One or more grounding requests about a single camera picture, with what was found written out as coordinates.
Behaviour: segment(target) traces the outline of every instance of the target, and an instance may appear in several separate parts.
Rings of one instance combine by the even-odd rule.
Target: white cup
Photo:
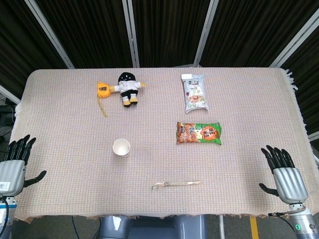
[[[124,138],[118,138],[113,143],[113,152],[121,157],[127,157],[130,154],[131,145]]]

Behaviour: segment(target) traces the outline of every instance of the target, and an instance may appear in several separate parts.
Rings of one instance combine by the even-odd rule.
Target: green snack package
[[[177,122],[177,143],[218,143],[220,123],[180,123]]]

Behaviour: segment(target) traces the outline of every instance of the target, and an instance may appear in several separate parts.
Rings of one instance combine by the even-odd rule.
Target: yellow tape
[[[99,96],[98,96],[98,103],[99,103],[99,107],[100,107],[100,109],[102,111],[102,114],[104,115],[104,117],[107,117],[107,115],[106,115],[106,113],[105,113],[105,111],[103,109],[102,103],[101,103],[101,98]]]
[[[250,228],[252,239],[259,239],[256,217],[250,217]]]

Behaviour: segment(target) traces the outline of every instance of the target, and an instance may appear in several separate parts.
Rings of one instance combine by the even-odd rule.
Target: yellow shoe
[[[130,101],[124,101],[123,102],[124,107],[128,108],[131,106],[131,102]]]
[[[136,105],[138,103],[138,98],[136,98],[136,97],[130,98],[130,102],[131,102],[131,104]]]

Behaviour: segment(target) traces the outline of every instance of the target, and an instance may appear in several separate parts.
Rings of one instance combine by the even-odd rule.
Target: gray floor
[[[0,135],[10,132],[10,127],[1,127]],[[0,143],[0,150],[5,151],[10,139],[10,133],[5,136],[6,142]],[[319,225],[319,214],[315,215]],[[74,217],[74,222],[81,239],[91,239],[99,228],[99,220]],[[258,218],[258,233],[260,239],[294,239],[291,228],[280,219]],[[215,215],[206,216],[208,239],[218,239],[219,220]],[[249,217],[224,216],[225,236],[227,239],[250,239],[251,229]],[[16,221],[12,230],[13,239],[77,239],[70,216],[45,216],[34,219],[31,224]]]

